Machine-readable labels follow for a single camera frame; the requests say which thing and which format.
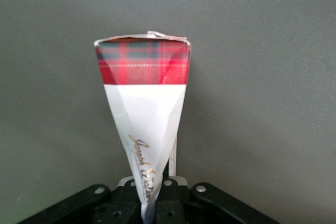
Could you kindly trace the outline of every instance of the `tartan pattern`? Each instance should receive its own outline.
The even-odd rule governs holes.
[[[186,84],[190,47],[182,41],[121,40],[96,48],[104,84]]]

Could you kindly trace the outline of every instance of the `white paper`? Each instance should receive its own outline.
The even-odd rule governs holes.
[[[180,123],[185,84],[105,84],[110,109],[134,176],[141,215],[152,223],[162,173]]]

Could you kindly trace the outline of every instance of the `gray wall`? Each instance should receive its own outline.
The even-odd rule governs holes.
[[[177,173],[336,220],[336,0],[0,0],[0,223],[130,175],[93,41],[187,36]]]

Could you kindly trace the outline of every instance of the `screw hole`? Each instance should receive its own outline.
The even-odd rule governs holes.
[[[117,218],[117,217],[121,216],[121,211],[115,211],[115,212],[113,212],[112,215],[113,215],[113,217]]]
[[[169,212],[167,213],[167,215],[168,215],[169,217],[172,217],[172,216],[175,215],[175,213],[174,213],[173,211],[169,211]]]

